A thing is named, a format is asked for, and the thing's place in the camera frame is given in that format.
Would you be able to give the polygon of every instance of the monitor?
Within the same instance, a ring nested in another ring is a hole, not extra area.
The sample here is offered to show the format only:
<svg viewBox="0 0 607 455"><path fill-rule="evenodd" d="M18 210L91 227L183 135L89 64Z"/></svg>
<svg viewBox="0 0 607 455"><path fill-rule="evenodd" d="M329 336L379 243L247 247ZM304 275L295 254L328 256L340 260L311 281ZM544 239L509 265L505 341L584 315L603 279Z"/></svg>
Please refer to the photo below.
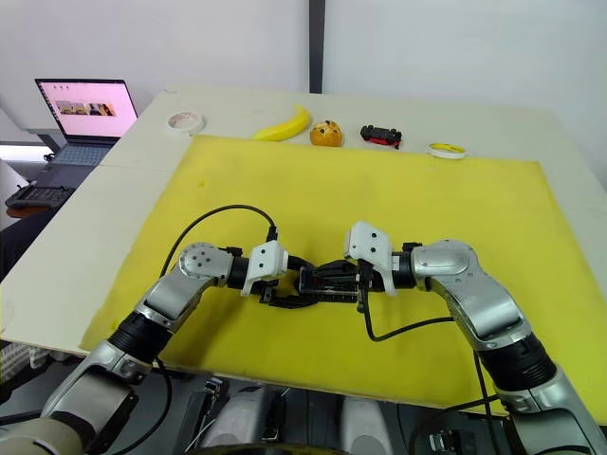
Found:
<svg viewBox="0 0 607 455"><path fill-rule="evenodd" d="M137 119L120 80L36 79L67 141L116 142Z"/></svg>

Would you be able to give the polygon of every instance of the white table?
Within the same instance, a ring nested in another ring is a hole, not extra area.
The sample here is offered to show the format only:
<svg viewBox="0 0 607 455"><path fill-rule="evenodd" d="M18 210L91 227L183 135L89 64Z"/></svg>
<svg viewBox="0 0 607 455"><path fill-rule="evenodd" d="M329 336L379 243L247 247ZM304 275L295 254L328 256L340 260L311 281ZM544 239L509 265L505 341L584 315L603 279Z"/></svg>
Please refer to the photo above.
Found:
<svg viewBox="0 0 607 455"><path fill-rule="evenodd" d="M166 121L172 113L191 109L202 114L207 120L202 132L206 135L251 137L260 128L290 118L295 103L305 106L314 121L337 121L346 147L382 148L359 138L361 125L372 123L402 131L402 153L424 152L429 143L440 141L464 146L471 155L540 161L603 296L607 296L607 194L548 112L171 85L0 284L1 337L81 351L78 345L86 327L190 144L187 136L168 130ZM307 144L308 134L290 141Z"/></svg>

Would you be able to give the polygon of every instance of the banana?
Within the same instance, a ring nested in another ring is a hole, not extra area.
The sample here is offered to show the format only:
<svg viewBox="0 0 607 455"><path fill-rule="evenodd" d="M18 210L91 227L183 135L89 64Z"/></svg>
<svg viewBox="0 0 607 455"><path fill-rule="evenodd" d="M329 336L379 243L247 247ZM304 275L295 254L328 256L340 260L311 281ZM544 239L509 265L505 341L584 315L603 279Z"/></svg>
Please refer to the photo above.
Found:
<svg viewBox="0 0 607 455"><path fill-rule="evenodd" d="M257 140L284 140L298 135L310 123L310 113L300 105L295 106L297 113L291 120L259 130L253 136Z"/></svg>

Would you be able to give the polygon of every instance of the black toy car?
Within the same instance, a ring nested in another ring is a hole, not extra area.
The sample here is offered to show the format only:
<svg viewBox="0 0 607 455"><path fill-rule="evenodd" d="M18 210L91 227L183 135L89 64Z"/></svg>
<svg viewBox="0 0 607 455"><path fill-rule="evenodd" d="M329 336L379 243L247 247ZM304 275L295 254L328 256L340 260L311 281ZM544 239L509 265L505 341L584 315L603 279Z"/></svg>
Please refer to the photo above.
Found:
<svg viewBox="0 0 607 455"><path fill-rule="evenodd" d="M366 141L381 145L391 145L395 149L398 149L402 140L402 134L396 129L376 128L373 125L363 126L360 129L360 135Z"/></svg>

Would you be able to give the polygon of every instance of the white tape roll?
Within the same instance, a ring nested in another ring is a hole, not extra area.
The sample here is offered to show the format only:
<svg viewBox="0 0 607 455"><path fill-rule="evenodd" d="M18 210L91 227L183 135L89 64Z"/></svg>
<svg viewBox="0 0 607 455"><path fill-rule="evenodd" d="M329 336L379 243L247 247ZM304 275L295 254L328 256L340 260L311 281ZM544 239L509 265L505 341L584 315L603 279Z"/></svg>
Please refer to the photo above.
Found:
<svg viewBox="0 0 607 455"><path fill-rule="evenodd" d="M205 126L202 116L192 111L177 112L167 120L169 129L176 133L194 136Z"/></svg>
<svg viewBox="0 0 607 455"><path fill-rule="evenodd" d="M434 143L429 147L428 153L437 158L462 159L468 155L465 149L457 145Z"/></svg>

